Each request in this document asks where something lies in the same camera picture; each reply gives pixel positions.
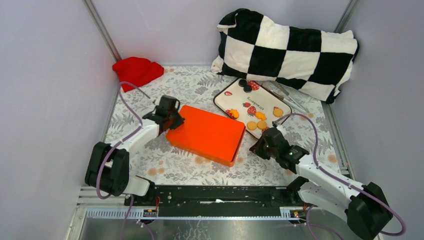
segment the red fabric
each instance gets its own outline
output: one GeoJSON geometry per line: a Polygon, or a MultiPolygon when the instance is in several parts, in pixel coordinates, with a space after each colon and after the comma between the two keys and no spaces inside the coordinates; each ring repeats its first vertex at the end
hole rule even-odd
{"type": "MultiPolygon", "coordinates": [[[[164,68],[158,63],[135,56],[118,61],[112,69],[118,74],[120,82],[129,82],[137,87],[146,85],[164,74],[164,68]]],[[[134,89],[128,84],[123,84],[122,88],[125,93],[134,89]]]]}

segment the orange plastic container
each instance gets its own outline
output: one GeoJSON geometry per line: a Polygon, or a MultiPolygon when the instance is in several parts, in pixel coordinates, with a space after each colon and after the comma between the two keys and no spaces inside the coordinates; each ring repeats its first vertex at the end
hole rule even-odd
{"type": "Polygon", "coordinates": [[[169,130],[172,146],[232,167],[245,134],[245,124],[192,106],[179,111],[184,123],[169,130]]]}

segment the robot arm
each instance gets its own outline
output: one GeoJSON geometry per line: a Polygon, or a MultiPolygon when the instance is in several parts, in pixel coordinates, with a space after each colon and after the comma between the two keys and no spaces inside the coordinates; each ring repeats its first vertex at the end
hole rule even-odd
{"type": "Polygon", "coordinates": [[[287,186],[288,190],[292,190],[292,201],[300,198],[305,203],[321,207],[347,222],[350,229],[362,239],[374,239],[393,215],[349,186],[356,186],[387,204],[382,189],[375,183],[364,185],[321,165],[350,185],[341,184],[318,169],[308,151],[297,145],[289,145],[283,133],[285,131],[281,125],[264,131],[250,151],[263,159],[275,158],[281,167],[298,174],[299,177],[287,186]]]}
{"type": "Polygon", "coordinates": [[[98,142],[91,153],[85,174],[85,183],[96,187],[99,169],[104,158],[111,150],[111,146],[121,142],[120,148],[114,149],[106,161],[100,177],[100,190],[113,196],[119,196],[123,193],[145,196],[148,190],[154,187],[154,183],[143,177],[130,174],[130,159],[147,142],[155,139],[166,130],[176,129],[184,123],[184,118],[178,113],[179,108],[180,101],[164,95],[153,111],[142,117],[141,129],[130,138],[126,140],[117,139],[109,144],[98,142]]]}

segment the checkered cushion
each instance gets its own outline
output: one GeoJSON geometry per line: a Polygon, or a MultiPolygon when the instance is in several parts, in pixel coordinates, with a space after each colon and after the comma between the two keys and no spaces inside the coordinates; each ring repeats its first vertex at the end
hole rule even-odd
{"type": "Polygon", "coordinates": [[[327,103],[349,79],[359,48],[352,31],[282,26],[244,8],[226,15],[217,27],[221,43],[213,73],[277,81],[327,103]]]}

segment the white wall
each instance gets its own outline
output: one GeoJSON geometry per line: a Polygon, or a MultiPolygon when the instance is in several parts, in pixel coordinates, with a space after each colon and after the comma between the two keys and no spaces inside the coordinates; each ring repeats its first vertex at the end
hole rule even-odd
{"type": "Polygon", "coordinates": [[[0,1],[0,239],[63,239],[113,63],[81,0],[0,1]]]}
{"type": "Polygon", "coordinates": [[[380,185],[406,221],[403,237],[385,240],[423,239],[423,9],[422,0],[360,2],[346,30],[361,47],[333,105],[357,179],[380,185]]]}
{"type": "Polygon", "coordinates": [[[94,0],[123,58],[160,64],[210,64],[218,56],[217,24],[247,8],[274,22],[332,32],[349,0],[94,0]]]}

